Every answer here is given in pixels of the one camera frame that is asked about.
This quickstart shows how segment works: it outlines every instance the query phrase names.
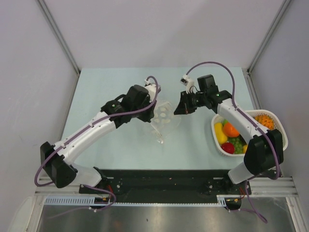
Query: purple cable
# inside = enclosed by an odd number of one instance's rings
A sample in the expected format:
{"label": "purple cable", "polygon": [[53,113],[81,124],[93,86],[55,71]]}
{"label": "purple cable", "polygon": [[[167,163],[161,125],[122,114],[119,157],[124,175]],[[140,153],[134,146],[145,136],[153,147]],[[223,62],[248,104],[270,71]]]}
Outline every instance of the purple cable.
{"label": "purple cable", "polygon": [[[116,203],[116,196],[115,196],[115,194],[113,194],[112,192],[107,191],[107,190],[104,190],[104,189],[100,189],[100,188],[91,187],[91,186],[89,186],[89,185],[84,185],[84,186],[87,187],[87,188],[89,188],[89,189],[93,189],[93,190],[96,190],[96,191],[105,192],[105,193],[108,193],[108,194],[112,195],[112,199],[113,199],[112,203],[106,205],[105,207],[103,207],[103,208],[101,208],[101,209],[95,209],[96,212],[97,212],[97,211],[106,210],[106,209],[110,208],[113,204]],[[70,212],[73,212],[73,211],[76,211],[76,210],[80,210],[80,209],[89,209],[89,207],[78,207],[78,208],[70,209],[70,210],[67,210],[66,212],[63,212],[63,213],[60,213],[60,214],[56,214],[56,215],[54,215],[54,216],[51,216],[51,217],[49,217],[49,219],[53,219],[53,218],[56,218],[56,217],[59,217],[59,216],[68,214],[68,213],[70,213]]]}
{"label": "purple cable", "polygon": [[[276,176],[274,178],[272,177],[269,177],[270,179],[273,179],[273,180],[277,180],[280,176],[280,166],[279,166],[279,161],[278,161],[278,158],[277,158],[277,154],[276,154],[276,151],[275,151],[275,148],[273,146],[273,144],[271,143],[270,139],[268,138],[268,136],[262,131],[262,129],[260,129],[258,127],[258,125],[255,123],[255,121],[247,116],[242,110],[240,110],[239,108],[237,108],[237,105],[236,105],[236,102],[235,102],[235,78],[232,74],[232,72],[229,70],[228,67],[226,67],[225,65],[219,63],[219,62],[215,62],[215,61],[206,61],[206,62],[202,62],[202,63],[199,63],[195,66],[193,66],[192,68],[189,69],[189,71],[186,73],[186,75],[188,75],[194,68],[200,66],[200,65],[203,65],[203,64],[216,64],[216,65],[219,65],[221,67],[223,67],[225,70],[227,70],[227,72],[230,74],[231,78],[232,78],[232,83],[233,83],[233,90],[232,90],[232,103],[233,103],[233,106],[235,107],[235,109],[241,114],[243,115],[249,122],[251,122],[251,124],[259,131],[261,132],[261,134],[265,137],[265,139],[267,140],[269,146],[270,146],[270,149],[271,149],[271,152],[274,156],[274,160],[275,160],[275,164],[276,164]],[[253,202],[252,200],[250,199],[249,197],[249,194],[248,194],[248,190],[247,188],[245,188],[246,190],[246,194],[248,196],[248,201],[252,207],[253,210],[251,209],[240,209],[240,211],[247,211],[247,212],[254,212],[257,214],[257,216],[264,222],[264,223],[268,223],[267,219],[261,215],[257,210],[256,208],[254,207],[253,205]]]}
{"label": "purple cable", "polygon": [[[154,82],[155,82],[155,96],[154,96],[153,101],[152,101],[148,106],[146,106],[145,108],[142,108],[142,109],[140,109],[140,110],[135,110],[135,111],[131,111],[131,112],[125,112],[125,113],[117,113],[117,114],[113,114],[113,115],[107,115],[107,116],[105,116],[105,117],[99,118],[98,120],[94,121],[92,125],[96,125],[97,123],[99,123],[99,122],[101,122],[101,121],[103,121],[103,120],[106,120],[106,119],[108,119],[108,118],[110,118],[110,117],[138,114],[138,113],[143,112],[143,111],[146,111],[146,110],[148,110],[150,107],[152,107],[152,106],[155,104],[155,102],[156,102],[156,98],[157,98],[157,96],[158,96],[158,92],[160,91],[160,89],[159,89],[157,80],[156,80],[153,76],[148,76],[146,80],[148,81],[150,78],[153,79]],[[83,128],[80,132],[78,132],[78,133],[77,133],[76,135],[74,135],[72,138],[68,139],[68,140],[64,143],[64,145],[65,145],[65,146],[68,145],[70,142],[72,142],[72,141],[73,141],[74,139],[76,139],[78,136],[80,136],[81,134],[83,134],[83,133],[84,133],[86,130],[88,130],[89,128],[91,128],[90,125],[88,125],[88,126],[86,126],[85,128]],[[41,166],[39,167],[39,169],[37,170],[37,172],[36,172],[36,174],[35,174],[35,176],[34,176],[34,184],[35,184],[36,186],[38,186],[38,187],[44,187],[44,186],[47,186],[47,185],[50,185],[50,184],[53,183],[53,182],[51,181],[51,182],[48,182],[48,183],[45,183],[45,184],[40,184],[40,183],[38,182],[38,177],[39,177],[39,174],[40,174],[40,172],[42,171],[43,167],[44,167],[44,166],[48,163],[48,161],[49,161],[57,152],[59,152],[62,148],[63,148],[63,147],[61,147],[61,146],[58,147],[58,148],[57,148],[54,152],[52,152],[52,153],[46,158],[46,160],[44,160],[44,162],[41,164]]]}

